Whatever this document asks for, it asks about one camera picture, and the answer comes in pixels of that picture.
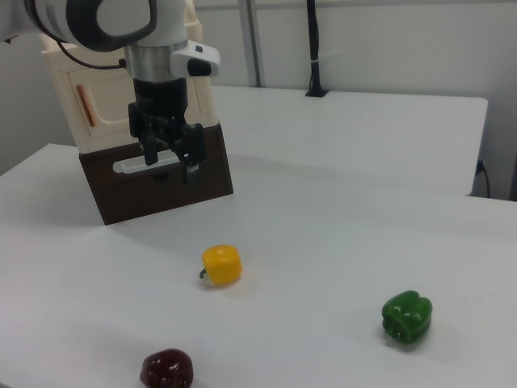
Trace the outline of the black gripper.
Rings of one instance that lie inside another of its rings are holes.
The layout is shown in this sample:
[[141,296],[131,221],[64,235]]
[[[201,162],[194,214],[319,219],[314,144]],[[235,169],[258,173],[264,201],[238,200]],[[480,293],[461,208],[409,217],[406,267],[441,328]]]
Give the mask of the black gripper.
[[187,80],[178,78],[169,82],[145,82],[133,80],[135,101],[128,105],[129,128],[132,137],[140,139],[145,164],[158,162],[156,124],[164,123],[163,129],[171,139],[171,149],[181,165],[183,182],[193,185],[204,161],[204,128],[201,124],[187,124],[185,111],[188,106]]

